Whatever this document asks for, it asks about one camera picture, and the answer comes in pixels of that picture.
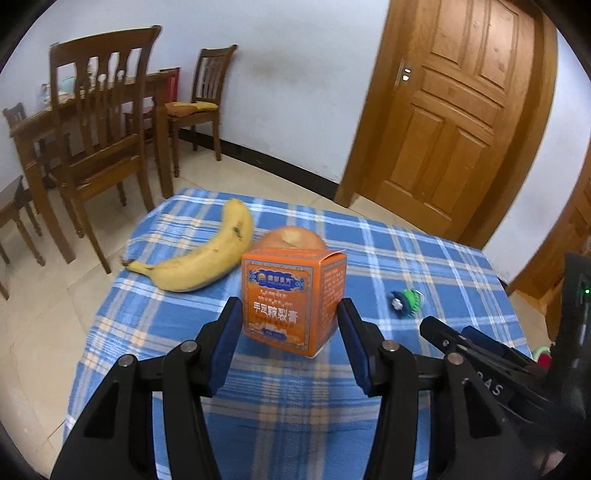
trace tiled floor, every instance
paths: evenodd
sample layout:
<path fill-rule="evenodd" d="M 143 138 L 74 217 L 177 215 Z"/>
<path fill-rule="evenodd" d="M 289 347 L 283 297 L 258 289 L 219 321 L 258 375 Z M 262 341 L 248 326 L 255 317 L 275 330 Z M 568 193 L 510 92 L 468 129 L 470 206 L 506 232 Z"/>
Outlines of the tiled floor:
<path fill-rule="evenodd" d="M 405 220 L 359 197 L 350 209 L 275 175 L 233 158 L 215 162 L 213 153 L 191 151 L 181 142 L 181 178 L 175 190 L 201 187 L 363 215 L 386 223 L 413 228 Z M 150 161 L 152 195 L 163 201 L 153 161 Z M 12 225 L 0 238 L 11 259 L 0 278 L 10 299 L 0 300 L 0 420 L 25 458 L 48 475 L 61 447 L 62 421 L 76 362 L 82 354 L 93 316 L 121 269 L 119 255 L 134 225 L 145 214 L 135 180 L 125 182 L 128 204 L 119 204 L 115 189 L 87 204 L 99 242 L 109 256 L 113 274 L 106 275 L 90 246 L 79 239 L 59 196 L 51 201 L 76 260 L 66 265 L 49 234 L 35 237 L 47 264 L 41 268 Z M 548 343 L 543 318 L 527 302 L 512 299 L 530 347 Z"/>

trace orange box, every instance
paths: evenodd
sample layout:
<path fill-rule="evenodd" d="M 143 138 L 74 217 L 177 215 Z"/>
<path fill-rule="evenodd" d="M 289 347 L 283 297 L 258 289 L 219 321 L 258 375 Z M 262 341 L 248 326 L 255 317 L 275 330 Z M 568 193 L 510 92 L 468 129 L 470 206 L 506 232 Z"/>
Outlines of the orange box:
<path fill-rule="evenodd" d="M 336 329 L 347 255 L 334 250 L 263 248 L 242 256 L 245 335 L 314 357 Z"/>

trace screw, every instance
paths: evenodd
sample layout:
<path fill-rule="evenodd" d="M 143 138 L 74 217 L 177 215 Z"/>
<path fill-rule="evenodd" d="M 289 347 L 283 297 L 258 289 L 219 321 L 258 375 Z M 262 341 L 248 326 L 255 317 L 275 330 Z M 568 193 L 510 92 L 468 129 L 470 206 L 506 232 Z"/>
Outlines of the screw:
<path fill-rule="evenodd" d="M 119 360 L 117 361 L 117 363 L 121 367 L 128 367 L 132 363 L 134 363 L 134 356 L 126 353 L 125 355 L 122 355 L 119 357 Z"/>
<path fill-rule="evenodd" d="M 396 343 L 394 340 L 384 340 L 382 342 L 382 348 L 387 352 L 395 352 L 396 350 L 398 350 L 399 346 L 400 345 Z"/>
<path fill-rule="evenodd" d="M 185 340 L 181 343 L 181 350 L 185 353 L 194 352 L 197 349 L 197 342 L 195 340 Z"/>
<path fill-rule="evenodd" d="M 461 365 L 464 363 L 464 357 L 462 357 L 459 353 L 452 352 L 447 356 L 447 361 L 452 365 Z"/>

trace wooden door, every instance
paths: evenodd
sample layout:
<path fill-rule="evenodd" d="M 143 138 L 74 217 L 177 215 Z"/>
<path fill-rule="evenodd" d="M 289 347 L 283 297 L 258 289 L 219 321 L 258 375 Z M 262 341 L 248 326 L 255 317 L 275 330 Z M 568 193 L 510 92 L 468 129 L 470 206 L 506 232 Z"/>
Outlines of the wooden door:
<path fill-rule="evenodd" d="M 456 240 L 515 133 L 530 82 L 534 20 L 505 0 L 417 0 L 407 37 L 361 193 Z"/>
<path fill-rule="evenodd" d="M 566 252 L 591 255 L 591 150 L 584 170 L 558 221 L 525 268 L 509 286 L 546 303 L 564 277 Z"/>

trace white wall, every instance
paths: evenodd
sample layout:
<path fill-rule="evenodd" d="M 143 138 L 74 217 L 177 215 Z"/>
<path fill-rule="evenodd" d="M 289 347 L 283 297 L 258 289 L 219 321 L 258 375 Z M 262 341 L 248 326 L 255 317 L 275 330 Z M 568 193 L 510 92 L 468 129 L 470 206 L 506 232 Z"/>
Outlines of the white wall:
<path fill-rule="evenodd" d="M 239 46 L 223 99 L 223 139 L 339 181 L 374 67 L 388 0 L 57 0 L 0 73 L 0 108 L 37 108 L 52 43 L 163 26 L 149 71 L 181 67 L 189 100 L 203 47 Z M 0 188 L 21 172 L 0 120 Z"/>
<path fill-rule="evenodd" d="M 591 82 L 558 34 L 556 91 L 534 164 L 509 212 L 483 251 L 510 282 L 556 223 L 584 162 L 591 133 Z"/>

